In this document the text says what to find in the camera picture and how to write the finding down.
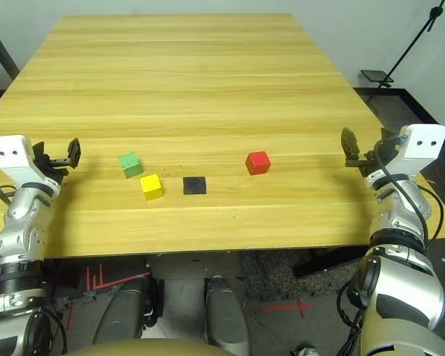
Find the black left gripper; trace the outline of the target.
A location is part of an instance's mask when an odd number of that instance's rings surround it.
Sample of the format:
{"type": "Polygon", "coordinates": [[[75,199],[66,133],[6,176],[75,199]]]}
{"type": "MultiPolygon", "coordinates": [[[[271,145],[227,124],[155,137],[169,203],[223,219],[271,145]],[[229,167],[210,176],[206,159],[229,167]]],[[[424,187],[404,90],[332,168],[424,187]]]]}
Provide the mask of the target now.
{"type": "Polygon", "coordinates": [[[68,155],[65,159],[51,159],[45,154],[45,143],[37,142],[33,145],[35,166],[47,177],[62,184],[62,180],[68,175],[67,167],[77,167],[81,156],[79,139],[74,138],[68,146],[68,155]]]}

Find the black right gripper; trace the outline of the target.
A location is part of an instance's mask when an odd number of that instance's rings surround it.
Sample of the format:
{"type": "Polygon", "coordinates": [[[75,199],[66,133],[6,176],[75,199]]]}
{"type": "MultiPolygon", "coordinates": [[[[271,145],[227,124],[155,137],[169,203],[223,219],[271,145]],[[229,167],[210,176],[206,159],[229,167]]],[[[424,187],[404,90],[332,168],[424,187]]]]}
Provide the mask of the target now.
{"type": "MultiPolygon", "coordinates": [[[[398,144],[398,135],[385,128],[381,128],[380,133],[379,148],[395,149],[395,146],[398,144]]],[[[356,136],[347,127],[344,127],[341,132],[341,145],[346,157],[346,165],[350,168],[357,168],[362,177],[366,178],[368,175],[380,170],[380,164],[373,150],[365,153],[363,159],[359,157],[360,150],[356,136]]]]}

